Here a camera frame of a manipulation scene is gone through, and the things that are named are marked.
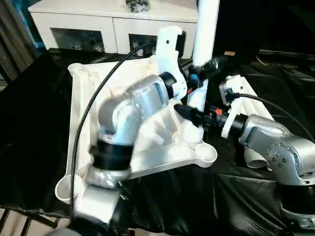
silver metal housing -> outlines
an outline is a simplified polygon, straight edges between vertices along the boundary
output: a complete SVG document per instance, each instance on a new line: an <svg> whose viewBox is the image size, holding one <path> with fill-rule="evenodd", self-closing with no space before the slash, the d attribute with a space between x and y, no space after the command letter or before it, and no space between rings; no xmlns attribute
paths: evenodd
<svg viewBox="0 0 315 236"><path fill-rule="evenodd" d="M239 142L267 160L277 182L296 186L315 184L315 144L294 136L276 121L251 115Z"/></svg>

white pipe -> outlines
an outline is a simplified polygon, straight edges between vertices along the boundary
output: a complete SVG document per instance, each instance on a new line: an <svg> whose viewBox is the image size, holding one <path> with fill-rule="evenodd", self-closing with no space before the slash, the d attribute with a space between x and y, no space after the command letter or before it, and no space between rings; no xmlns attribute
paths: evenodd
<svg viewBox="0 0 315 236"><path fill-rule="evenodd" d="M192 54L194 66L203 66L212 58L219 4L220 0L199 0L199 17ZM203 87L188 95L187 105L204 111L207 87L208 80L205 80ZM203 132L202 127L195 127L191 121L185 120L182 124L181 135L185 142L199 143L202 140Z"/></svg>
<svg viewBox="0 0 315 236"><path fill-rule="evenodd" d="M220 0L199 0L199 17L192 63L203 66L212 58Z"/></svg>

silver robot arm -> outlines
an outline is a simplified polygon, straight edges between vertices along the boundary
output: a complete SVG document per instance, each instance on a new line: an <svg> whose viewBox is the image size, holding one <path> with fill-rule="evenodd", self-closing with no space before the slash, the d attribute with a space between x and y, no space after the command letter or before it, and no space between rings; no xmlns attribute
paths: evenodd
<svg viewBox="0 0 315 236"><path fill-rule="evenodd" d="M197 127L224 127L229 117L216 107L206 113L182 105L174 108ZM240 135L240 144L267 160L280 192L280 211L289 225L315 230L315 144L293 135L276 121L256 115L237 115L230 130Z"/></svg>

black plastic sheet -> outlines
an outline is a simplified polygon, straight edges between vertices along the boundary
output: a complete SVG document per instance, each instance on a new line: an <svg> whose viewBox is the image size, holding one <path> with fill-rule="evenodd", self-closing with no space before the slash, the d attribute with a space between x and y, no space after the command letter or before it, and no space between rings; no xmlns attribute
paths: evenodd
<svg viewBox="0 0 315 236"><path fill-rule="evenodd" d="M49 53L0 93L0 207L68 217L69 205L54 193L67 157L72 78L66 68L103 55ZM107 55L103 60L120 58ZM309 112L315 104L308 86L313 80L280 77L277 69L265 75L245 67L242 73L259 96L282 106L315 132ZM220 101L221 79L209 83L208 98L214 103ZM305 137L283 114L267 108L276 121ZM126 184L131 205L128 226L170 235L278 235L286 225L272 172L247 168L236 137L223 139L220 130L213 129L204 140L219 154L212 167L190 165Z"/></svg>

black cable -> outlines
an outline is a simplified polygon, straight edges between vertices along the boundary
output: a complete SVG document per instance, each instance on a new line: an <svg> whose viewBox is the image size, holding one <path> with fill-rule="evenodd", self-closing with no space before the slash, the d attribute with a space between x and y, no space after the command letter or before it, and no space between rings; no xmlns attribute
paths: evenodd
<svg viewBox="0 0 315 236"><path fill-rule="evenodd" d="M112 76L112 74L118 69L119 66L121 66L121 64L123 64L124 61L126 61L127 59L129 59L134 53L136 53L138 50L140 49L144 49L152 44L155 44L153 42L148 42L145 43L143 45L140 45L138 47L136 47L134 50L132 50L130 53L128 53L127 55L125 55L115 66L114 68L107 74L107 76L105 77L105 79L102 81L102 83L100 83L100 85L98 86L98 88L96 89L96 91L94 92L93 96L91 97L83 115L82 118L80 120L76 135L75 135L75 139L74 139L74 143L73 143L73 151L72 151L72 162L71 162L71 189L70 189L70 214L71 214L71 220L73 220L73 204L74 204L74 175L75 175L75 165L76 165L76 158L77 158L77 149L78 149L78 143L79 143L79 138L80 138L80 133L84 124L84 121L89 113L89 110L94 102L94 100L96 99L96 96L98 95L98 93L101 91L101 89L103 88L103 86L105 85L105 83L108 81L108 79Z"/></svg>
<svg viewBox="0 0 315 236"><path fill-rule="evenodd" d="M309 137L309 139L315 143L315 139L314 137L311 135L311 133L304 127L304 125L299 122L294 116L292 116L289 112L287 112L286 110L284 110L283 108L279 107L278 105L264 99L264 98L261 98L261 97L257 97L257 96L253 96L253 95L250 95L250 94L245 94L245 93L235 93L235 95L237 97L247 97L247 98L251 98L251 99L254 99L254 100L257 100L257 101L260 101L260 102L263 102L263 103L267 103L275 108L277 108L278 110L282 111L284 114L286 114L292 121L294 121L296 124L298 124L300 126L301 129L303 129L303 131L307 134L307 136Z"/></svg>

